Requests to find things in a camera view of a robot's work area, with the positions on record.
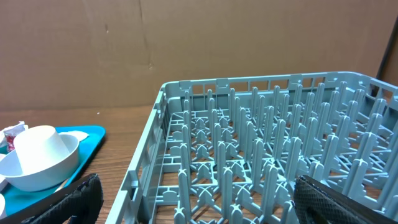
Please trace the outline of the white napkin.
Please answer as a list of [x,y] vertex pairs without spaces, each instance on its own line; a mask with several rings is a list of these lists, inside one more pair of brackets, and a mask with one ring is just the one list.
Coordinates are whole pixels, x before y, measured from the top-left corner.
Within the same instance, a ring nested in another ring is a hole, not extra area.
[[20,121],[16,125],[9,126],[1,130],[1,147],[7,146],[6,134],[17,136],[26,129],[28,129],[28,125],[26,125],[24,121]]

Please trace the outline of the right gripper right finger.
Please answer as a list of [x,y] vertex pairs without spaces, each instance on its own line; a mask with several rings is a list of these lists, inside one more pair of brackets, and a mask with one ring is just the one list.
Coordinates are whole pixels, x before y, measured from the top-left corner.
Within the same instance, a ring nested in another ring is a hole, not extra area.
[[294,209],[300,224],[397,223],[307,175],[296,178]]

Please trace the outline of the large white plate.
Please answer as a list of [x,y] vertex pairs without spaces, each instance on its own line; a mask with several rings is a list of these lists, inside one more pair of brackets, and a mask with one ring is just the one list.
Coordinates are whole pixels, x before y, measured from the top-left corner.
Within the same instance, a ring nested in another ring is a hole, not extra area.
[[[5,158],[5,154],[0,154],[0,161]],[[7,180],[4,178],[3,175],[0,175],[0,191],[2,191],[6,185],[8,184]]]

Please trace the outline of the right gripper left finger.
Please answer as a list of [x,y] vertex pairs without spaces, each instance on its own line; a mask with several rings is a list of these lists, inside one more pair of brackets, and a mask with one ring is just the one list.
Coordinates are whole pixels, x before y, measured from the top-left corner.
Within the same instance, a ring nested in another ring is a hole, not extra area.
[[98,174],[89,174],[1,220],[7,224],[95,223],[104,202]]

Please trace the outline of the red snack wrapper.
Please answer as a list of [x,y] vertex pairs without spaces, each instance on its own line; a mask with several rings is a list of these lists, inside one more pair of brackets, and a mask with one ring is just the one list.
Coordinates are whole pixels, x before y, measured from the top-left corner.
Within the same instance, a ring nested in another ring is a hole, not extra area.
[[13,128],[7,128],[4,130],[4,136],[7,142],[7,152],[11,152],[15,149],[14,139],[15,137],[25,130],[24,125],[15,126]]

